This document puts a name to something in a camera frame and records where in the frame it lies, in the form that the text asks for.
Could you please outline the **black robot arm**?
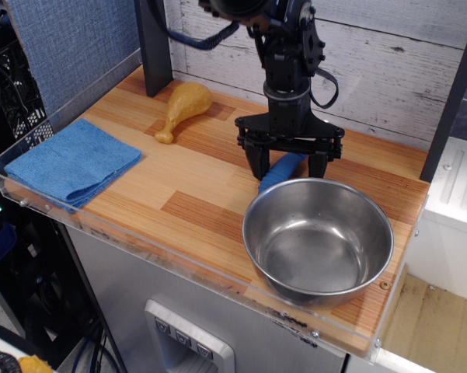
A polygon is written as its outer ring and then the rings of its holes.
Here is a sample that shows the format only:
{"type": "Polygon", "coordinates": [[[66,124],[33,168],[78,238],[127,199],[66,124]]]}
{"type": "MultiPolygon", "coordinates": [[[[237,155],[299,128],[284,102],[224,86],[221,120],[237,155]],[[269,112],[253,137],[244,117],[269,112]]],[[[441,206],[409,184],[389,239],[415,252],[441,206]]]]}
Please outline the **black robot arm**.
{"type": "Polygon", "coordinates": [[[340,158],[343,129],[317,118],[312,77],[336,79],[319,68],[325,47],[316,32],[315,8],[310,1],[200,1],[213,17],[230,21],[217,34],[197,40],[171,30],[161,1],[136,1],[138,36],[146,92],[155,96],[172,80],[169,41],[209,51],[245,26],[254,39],[266,79],[263,91],[267,113],[239,117],[238,143],[253,175],[261,180],[270,169],[270,151],[300,154],[308,161],[310,177],[323,177],[328,162],[340,158]]]}

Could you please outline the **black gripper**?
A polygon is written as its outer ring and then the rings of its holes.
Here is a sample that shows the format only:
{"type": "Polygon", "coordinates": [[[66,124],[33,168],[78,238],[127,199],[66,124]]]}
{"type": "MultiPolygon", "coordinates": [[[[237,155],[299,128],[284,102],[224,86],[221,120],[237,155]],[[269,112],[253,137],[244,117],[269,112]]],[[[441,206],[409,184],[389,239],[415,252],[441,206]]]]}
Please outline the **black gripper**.
{"type": "Polygon", "coordinates": [[[239,117],[235,125],[258,180],[270,170],[270,150],[309,155],[308,176],[314,178],[323,178],[329,157],[339,159],[343,152],[345,131],[316,117],[307,101],[270,102],[266,113],[239,117]]]}

